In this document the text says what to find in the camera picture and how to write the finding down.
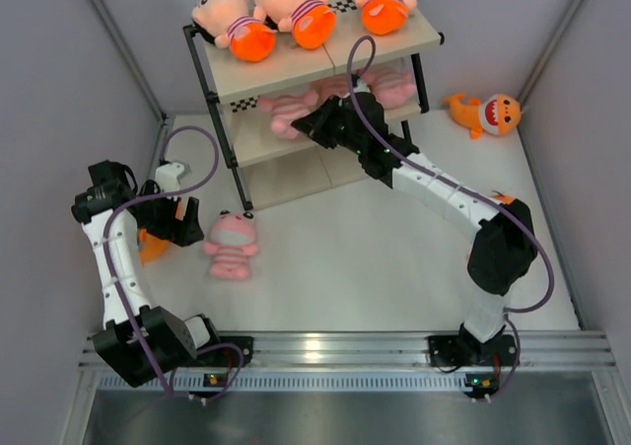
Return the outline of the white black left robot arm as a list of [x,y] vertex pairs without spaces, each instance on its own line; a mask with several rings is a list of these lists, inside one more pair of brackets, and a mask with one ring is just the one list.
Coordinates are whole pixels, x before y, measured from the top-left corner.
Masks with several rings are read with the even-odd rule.
[[223,352],[204,315],[182,320],[155,304],[141,260],[140,231],[169,245],[203,240],[199,202],[185,207],[176,196],[189,168],[162,161],[155,175],[138,185],[125,165],[103,161],[90,167],[92,185],[76,195],[71,212],[93,250],[104,298],[103,329],[93,338],[99,357],[128,385],[139,387],[195,360],[216,363]]

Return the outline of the large boy doll plush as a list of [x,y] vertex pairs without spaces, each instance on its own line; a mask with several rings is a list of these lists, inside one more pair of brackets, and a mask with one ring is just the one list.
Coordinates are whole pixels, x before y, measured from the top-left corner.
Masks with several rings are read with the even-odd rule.
[[371,34],[385,36],[400,30],[417,9],[417,0],[355,0],[362,24]]

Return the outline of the small boy doll plush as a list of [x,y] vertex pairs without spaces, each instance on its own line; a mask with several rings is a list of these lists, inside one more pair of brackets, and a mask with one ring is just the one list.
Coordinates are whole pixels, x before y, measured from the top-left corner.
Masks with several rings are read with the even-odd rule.
[[280,33],[291,34],[302,48],[324,45],[336,26],[330,0],[254,0],[254,16],[271,20]]

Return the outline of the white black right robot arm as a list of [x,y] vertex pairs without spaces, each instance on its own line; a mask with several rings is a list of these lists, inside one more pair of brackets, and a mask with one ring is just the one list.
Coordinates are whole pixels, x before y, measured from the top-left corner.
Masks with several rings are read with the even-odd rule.
[[528,206],[484,197],[432,167],[417,146],[390,132],[370,93],[333,96],[291,125],[322,148],[354,153],[370,178],[417,198],[470,242],[466,271],[476,289],[456,337],[456,357],[481,363],[493,355],[508,294],[537,256]]

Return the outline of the black-haired boy doll plush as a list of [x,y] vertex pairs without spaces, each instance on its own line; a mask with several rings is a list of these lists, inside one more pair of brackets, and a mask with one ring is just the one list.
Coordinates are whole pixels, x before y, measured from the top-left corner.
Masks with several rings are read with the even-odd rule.
[[191,18],[215,46],[239,60],[257,63],[275,49],[275,32],[250,14],[249,0],[200,0]]

